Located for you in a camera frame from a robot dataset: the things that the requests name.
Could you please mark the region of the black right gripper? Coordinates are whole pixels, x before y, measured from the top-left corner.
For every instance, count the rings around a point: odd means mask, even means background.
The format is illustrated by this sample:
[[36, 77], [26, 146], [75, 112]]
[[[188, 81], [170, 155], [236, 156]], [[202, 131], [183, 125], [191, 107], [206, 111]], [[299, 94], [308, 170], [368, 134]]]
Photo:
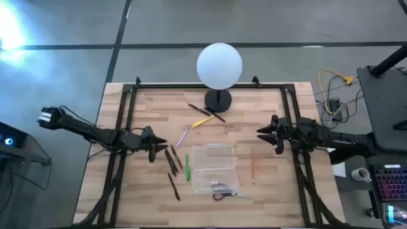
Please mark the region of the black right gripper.
[[256, 132], [262, 134], [257, 135], [257, 138], [273, 145], [278, 155], [281, 155], [284, 151], [284, 141], [289, 141], [292, 150], [297, 153], [300, 151], [301, 143], [298, 129], [290, 118], [278, 117], [273, 114], [271, 123]]

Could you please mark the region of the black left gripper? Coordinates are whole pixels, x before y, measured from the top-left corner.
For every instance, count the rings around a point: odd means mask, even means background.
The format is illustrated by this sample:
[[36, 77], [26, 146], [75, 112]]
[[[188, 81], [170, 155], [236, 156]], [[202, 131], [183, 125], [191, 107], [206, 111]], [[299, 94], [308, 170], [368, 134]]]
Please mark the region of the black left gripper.
[[150, 163], [155, 161], [156, 154], [159, 151], [168, 147], [167, 145], [161, 145], [161, 143], [165, 142], [167, 142], [167, 140], [154, 135], [153, 129], [150, 126], [144, 127], [139, 135], [126, 130], [122, 130], [119, 134], [121, 152], [128, 150], [131, 152], [140, 150], [147, 151]]

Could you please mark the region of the yellow highlighter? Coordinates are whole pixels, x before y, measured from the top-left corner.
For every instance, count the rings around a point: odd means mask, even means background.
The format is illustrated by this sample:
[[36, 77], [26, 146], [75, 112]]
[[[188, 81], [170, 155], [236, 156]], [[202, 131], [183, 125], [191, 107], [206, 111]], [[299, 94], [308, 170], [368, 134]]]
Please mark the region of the yellow highlighter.
[[198, 121], [198, 122], [196, 122], [196, 123], [192, 124], [192, 126], [191, 126], [191, 127], [192, 127], [192, 128], [198, 127], [199, 125], [201, 125], [201, 124], [203, 124], [203, 123], [205, 123], [205, 122], [207, 122], [207, 121], [211, 120], [213, 117], [214, 117], [214, 115], [209, 116], [209, 117], [208, 117], [208, 118], [206, 118], [206, 119], [200, 120], [200, 121]]

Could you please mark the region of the clear plastic supply box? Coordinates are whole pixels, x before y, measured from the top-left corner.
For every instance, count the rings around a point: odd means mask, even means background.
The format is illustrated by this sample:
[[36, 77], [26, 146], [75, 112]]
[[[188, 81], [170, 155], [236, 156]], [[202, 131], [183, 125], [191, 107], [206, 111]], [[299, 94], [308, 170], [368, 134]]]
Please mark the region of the clear plastic supply box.
[[239, 192], [233, 146], [206, 144], [192, 147], [191, 182], [197, 194]]

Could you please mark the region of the pink pen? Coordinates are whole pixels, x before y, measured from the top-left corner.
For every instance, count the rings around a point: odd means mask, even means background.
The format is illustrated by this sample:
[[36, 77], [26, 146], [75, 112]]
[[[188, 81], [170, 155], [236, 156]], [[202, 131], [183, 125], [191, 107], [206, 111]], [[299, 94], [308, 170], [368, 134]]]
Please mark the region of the pink pen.
[[176, 148], [180, 146], [180, 144], [182, 143], [182, 141], [184, 140], [184, 138], [187, 136], [188, 132], [191, 129], [191, 125], [187, 125], [185, 128], [184, 133], [182, 134], [182, 136], [180, 137], [180, 139], [178, 140], [178, 142], [176, 143]]

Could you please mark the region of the black power adapter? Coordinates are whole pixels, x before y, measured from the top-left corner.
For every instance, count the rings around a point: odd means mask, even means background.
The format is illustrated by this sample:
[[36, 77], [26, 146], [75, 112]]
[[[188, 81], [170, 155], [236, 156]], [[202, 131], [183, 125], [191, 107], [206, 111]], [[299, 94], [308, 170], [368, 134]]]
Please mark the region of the black power adapter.
[[330, 99], [328, 102], [330, 111], [332, 113], [332, 120], [333, 121], [342, 121], [343, 115], [342, 111], [340, 110], [342, 103], [339, 99]]

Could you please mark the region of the black and red scissors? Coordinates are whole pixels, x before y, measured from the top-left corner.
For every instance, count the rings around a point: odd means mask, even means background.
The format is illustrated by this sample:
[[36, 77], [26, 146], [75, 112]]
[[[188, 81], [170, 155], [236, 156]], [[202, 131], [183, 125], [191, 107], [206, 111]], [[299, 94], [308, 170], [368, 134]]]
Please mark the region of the black and red scissors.
[[220, 201], [225, 197], [242, 197], [252, 199], [250, 195], [243, 194], [237, 190], [233, 190], [223, 183], [213, 183], [211, 184], [213, 190], [212, 197], [215, 201]]

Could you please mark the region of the white paper sheet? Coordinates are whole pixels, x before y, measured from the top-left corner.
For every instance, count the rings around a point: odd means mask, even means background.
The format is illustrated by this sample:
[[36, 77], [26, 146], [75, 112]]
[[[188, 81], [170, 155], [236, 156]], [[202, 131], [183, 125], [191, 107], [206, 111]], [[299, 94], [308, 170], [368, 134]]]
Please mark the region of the white paper sheet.
[[334, 176], [346, 178], [345, 162], [332, 165], [332, 169]]

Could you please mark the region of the white globe lamp, black base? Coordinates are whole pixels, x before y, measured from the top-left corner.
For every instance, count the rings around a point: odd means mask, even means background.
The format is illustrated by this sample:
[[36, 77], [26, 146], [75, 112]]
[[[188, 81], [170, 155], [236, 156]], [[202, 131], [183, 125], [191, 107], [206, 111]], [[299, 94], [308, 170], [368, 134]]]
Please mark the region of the white globe lamp, black base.
[[200, 81], [209, 88], [205, 107], [215, 113], [227, 111], [232, 103], [228, 89], [238, 82], [243, 71], [243, 60], [237, 49], [226, 43], [213, 43], [200, 52], [196, 69]]

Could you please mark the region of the white mug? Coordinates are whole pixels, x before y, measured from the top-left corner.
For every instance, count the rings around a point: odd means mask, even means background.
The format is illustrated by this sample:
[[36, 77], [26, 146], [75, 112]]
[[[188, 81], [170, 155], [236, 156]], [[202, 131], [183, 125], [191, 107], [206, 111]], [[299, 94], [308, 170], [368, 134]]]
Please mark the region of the white mug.
[[363, 181], [366, 183], [372, 182], [371, 174], [368, 169], [358, 168], [351, 172], [351, 176], [356, 181]]

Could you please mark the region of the black side desk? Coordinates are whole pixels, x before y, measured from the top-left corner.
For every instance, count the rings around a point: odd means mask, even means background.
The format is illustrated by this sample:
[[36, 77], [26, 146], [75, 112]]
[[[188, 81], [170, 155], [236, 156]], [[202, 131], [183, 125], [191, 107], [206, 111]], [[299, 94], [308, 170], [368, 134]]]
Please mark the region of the black side desk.
[[393, 128], [407, 121], [407, 75], [390, 69], [381, 78], [375, 78], [367, 67], [358, 68], [357, 75], [377, 148], [407, 153], [407, 129]]

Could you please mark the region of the backlit computer keyboard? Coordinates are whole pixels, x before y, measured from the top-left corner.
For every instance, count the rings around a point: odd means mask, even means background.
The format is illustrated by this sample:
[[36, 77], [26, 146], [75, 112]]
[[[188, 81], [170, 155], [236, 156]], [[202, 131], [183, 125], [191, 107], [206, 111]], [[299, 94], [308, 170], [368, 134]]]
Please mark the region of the backlit computer keyboard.
[[407, 164], [378, 165], [373, 171], [383, 202], [407, 202]]

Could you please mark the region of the black pole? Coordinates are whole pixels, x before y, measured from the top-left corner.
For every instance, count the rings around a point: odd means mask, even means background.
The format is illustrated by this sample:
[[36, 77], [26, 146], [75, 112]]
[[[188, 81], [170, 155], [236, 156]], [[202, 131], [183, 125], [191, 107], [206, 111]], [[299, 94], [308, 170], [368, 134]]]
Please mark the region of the black pole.
[[387, 57], [383, 62], [379, 63], [377, 66], [372, 68], [372, 70], [370, 70], [370, 73], [373, 77], [380, 78], [391, 67], [394, 67], [397, 63], [399, 63], [406, 57], [407, 57], [407, 45], [403, 45], [392, 55]]

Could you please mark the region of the black device with blue light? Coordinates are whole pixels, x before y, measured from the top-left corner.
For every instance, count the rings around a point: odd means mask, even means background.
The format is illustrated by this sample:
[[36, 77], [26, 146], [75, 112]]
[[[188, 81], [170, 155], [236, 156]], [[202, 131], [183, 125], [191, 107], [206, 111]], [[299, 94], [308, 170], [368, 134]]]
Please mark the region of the black device with blue light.
[[0, 160], [2, 159], [27, 160], [43, 166], [51, 164], [50, 157], [33, 136], [0, 122]]

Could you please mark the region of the glowing blue device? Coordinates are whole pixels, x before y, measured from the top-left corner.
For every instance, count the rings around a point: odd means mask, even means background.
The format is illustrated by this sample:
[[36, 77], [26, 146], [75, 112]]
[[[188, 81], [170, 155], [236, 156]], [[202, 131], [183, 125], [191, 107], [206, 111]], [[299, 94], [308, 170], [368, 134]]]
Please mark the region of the glowing blue device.
[[407, 225], [407, 209], [396, 205], [385, 204], [383, 213], [386, 223], [393, 226]]

